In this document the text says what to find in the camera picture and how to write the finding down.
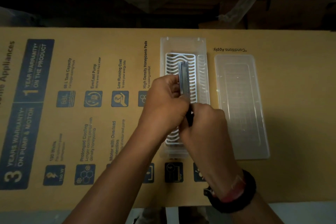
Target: forearm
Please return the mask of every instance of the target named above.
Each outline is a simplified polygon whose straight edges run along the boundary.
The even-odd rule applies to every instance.
[[[64,223],[124,223],[160,140],[137,128]]]
[[[283,224],[271,207],[256,193],[251,203],[231,214],[234,224]]]

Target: cardboard box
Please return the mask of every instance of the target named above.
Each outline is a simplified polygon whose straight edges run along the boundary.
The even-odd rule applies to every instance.
[[[336,198],[333,32],[0,28],[0,34],[0,211],[72,209],[79,202],[137,126],[141,96],[160,74],[163,36],[206,38],[215,108],[215,55],[254,56],[271,157],[240,165],[268,202]],[[172,165],[178,171],[169,176]],[[209,205],[205,187],[192,159],[157,154],[134,207]]]

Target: clear plastic container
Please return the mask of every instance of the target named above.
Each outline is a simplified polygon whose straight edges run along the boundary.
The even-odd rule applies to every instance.
[[[160,76],[178,74],[177,63],[188,61],[191,103],[210,104],[205,38],[162,37],[160,55]],[[179,138],[178,128],[162,143],[160,155],[164,158],[188,157],[189,154]]]
[[[252,55],[216,55],[219,107],[224,110],[236,159],[270,157]]]

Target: brown cardboard surface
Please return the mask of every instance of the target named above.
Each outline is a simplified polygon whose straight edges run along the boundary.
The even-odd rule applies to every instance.
[[[214,57],[217,54],[252,54],[271,157],[243,161],[259,192],[268,202],[324,201],[336,199],[336,34],[322,31],[181,30],[181,29],[85,29],[0,28],[0,61],[14,41],[10,71],[0,97],[0,150],[6,134],[27,39],[54,39],[52,61],[43,111],[27,189],[0,190],[0,211],[72,209],[90,185],[75,185],[76,165],[95,164],[95,179],[110,162],[111,136],[122,146],[137,125],[142,107],[144,43],[151,81],[160,74],[160,37],[205,37],[211,105],[218,107]],[[85,108],[84,96],[91,90],[93,64],[100,57],[100,108]],[[64,90],[68,59],[75,60],[71,90],[76,91],[71,108],[57,108],[57,93]],[[129,104],[111,107],[112,91],[118,90],[119,60],[126,61],[125,87]],[[92,161],[80,161],[85,124],[92,118],[95,146]],[[51,159],[53,142],[62,133],[63,160]],[[194,182],[193,161],[167,160],[159,156],[154,183],[143,184],[134,207],[208,205],[205,182]],[[166,162],[183,163],[183,182],[165,183]],[[44,186],[46,165],[65,165],[63,184]]]

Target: black wristband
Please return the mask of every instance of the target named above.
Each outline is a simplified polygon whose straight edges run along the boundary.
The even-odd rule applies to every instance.
[[[221,202],[217,197],[213,197],[211,194],[212,189],[210,186],[204,189],[204,196],[207,196],[212,206],[221,213],[234,213],[244,209],[248,206],[254,197],[257,186],[254,177],[247,171],[243,170],[245,179],[245,189],[240,197],[229,203]]]

